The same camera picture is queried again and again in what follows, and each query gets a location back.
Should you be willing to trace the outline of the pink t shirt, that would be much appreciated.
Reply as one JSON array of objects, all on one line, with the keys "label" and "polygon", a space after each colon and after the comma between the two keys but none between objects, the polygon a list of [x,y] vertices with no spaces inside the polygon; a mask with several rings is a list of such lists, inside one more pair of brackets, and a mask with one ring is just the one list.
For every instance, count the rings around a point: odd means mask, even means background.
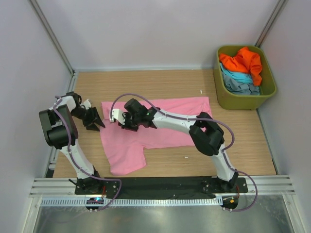
[{"label": "pink t shirt", "polygon": [[[182,115],[212,114],[208,97],[152,100],[156,107]],[[115,176],[127,175],[146,166],[145,149],[194,147],[191,137],[170,129],[139,127],[137,132],[122,129],[109,121],[111,102],[102,102],[105,128],[100,136],[110,172]]]}]

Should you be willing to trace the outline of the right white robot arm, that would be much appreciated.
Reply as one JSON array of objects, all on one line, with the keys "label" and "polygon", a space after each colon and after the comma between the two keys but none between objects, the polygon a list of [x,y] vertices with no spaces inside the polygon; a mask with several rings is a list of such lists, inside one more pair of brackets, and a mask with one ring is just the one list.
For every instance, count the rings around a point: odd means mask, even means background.
[{"label": "right white robot arm", "polygon": [[189,135],[196,149],[211,158],[220,189],[230,192],[236,188],[239,175],[227,157],[224,131],[208,113],[201,112],[192,116],[174,114],[154,105],[147,108],[136,99],[130,99],[124,108],[125,111],[112,109],[110,121],[117,121],[121,128],[135,132],[139,126],[143,126]]}]

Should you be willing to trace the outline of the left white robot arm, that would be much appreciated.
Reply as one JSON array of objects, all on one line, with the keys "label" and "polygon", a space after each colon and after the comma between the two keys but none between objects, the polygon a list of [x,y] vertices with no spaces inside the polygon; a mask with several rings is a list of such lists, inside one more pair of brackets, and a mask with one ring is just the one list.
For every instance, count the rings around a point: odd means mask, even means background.
[{"label": "left white robot arm", "polygon": [[76,181],[75,194],[99,194],[104,188],[98,171],[88,161],[78,143],[78,130],[73,118],[80,119],[89,131],[99,132],[105,128],[96,107],[89,99],[82,101],[82,97],[75,92],[57,97],[53,107],[39,112],[42,131],[47,144],[62,152],[74,170]]}]

